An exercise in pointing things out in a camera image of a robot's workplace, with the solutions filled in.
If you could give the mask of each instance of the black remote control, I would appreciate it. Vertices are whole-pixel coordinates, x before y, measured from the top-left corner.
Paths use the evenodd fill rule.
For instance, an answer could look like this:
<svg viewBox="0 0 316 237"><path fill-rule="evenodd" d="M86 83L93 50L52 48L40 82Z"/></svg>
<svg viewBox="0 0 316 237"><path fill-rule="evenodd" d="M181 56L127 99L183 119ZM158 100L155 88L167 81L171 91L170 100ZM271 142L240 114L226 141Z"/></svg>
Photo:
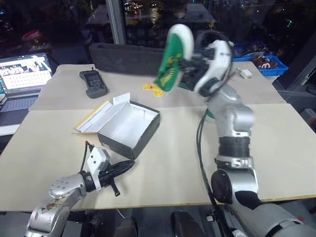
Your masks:
<svg viewBox="0 0 316 237"><path fill-rule="evenodd" d="M84 80L88 87L88 90L86 90L85 93L90 98L95 99L108 93L108 88L104 84L99 72L93 68L91 71L80 72L79 76Z"/></svg>

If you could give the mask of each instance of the plastic crate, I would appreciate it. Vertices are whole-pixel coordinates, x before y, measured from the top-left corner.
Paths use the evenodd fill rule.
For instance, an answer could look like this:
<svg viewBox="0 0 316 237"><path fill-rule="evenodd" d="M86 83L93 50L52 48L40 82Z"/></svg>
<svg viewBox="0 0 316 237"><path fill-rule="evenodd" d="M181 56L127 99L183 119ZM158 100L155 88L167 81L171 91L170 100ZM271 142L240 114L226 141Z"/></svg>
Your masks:
<svg viewBox="0 0 316 237"><path fill-rule="evenodd" d="M262 75L265 77L272 77L272 76L281 76L283 73L288 70L288 67L285 66L277 57L273 55L267 55L266 58L269 58L272 61L277 62L277 68L267 68L267 69L259 69L259 72L261 72ZM241 58L233 58L233 62L247 62L252 61L254 57L241 57Z"/></svg>

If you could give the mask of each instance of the laptop screen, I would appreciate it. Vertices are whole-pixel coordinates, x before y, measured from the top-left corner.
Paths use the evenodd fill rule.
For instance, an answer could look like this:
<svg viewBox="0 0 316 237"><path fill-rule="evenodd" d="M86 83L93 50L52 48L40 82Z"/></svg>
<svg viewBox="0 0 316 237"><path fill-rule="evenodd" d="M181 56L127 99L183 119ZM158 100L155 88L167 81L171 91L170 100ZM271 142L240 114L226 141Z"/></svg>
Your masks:
<svg viewBox="0 0 316 237"><path fill-rule="evenodd" d="M45 53L0 59L0 85L8 95L40 91L51 77Z"/></svg>

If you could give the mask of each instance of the laptop keyboard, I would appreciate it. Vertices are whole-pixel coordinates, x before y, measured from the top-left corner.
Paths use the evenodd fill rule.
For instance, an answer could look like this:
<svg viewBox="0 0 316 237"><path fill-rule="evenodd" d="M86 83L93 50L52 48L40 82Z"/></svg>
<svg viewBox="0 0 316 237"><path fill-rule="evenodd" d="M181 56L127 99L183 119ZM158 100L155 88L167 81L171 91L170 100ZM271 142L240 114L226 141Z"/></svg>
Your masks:
<svg viewBox="0 0 316 237"><path fill-rule="evenodd" d="M16 100L8 100L4 104L1 112L8 112L14 110L26 110L31 107L34 102L36 101L37 97L29 97L29 98L22 98Z"/></svg>

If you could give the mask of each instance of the laptop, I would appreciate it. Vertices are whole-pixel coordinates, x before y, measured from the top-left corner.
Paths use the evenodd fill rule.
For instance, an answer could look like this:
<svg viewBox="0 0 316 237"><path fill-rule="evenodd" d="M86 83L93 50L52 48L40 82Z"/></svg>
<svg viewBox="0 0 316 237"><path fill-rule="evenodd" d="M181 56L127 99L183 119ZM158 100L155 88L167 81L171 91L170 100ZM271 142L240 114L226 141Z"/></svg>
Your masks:
<svg viewBox="0 0 316 237"><path fill-rule="evenodd" d="M45 53L0 59L0 85L7 98L0 126L20 124L51 77Z"/></svg>

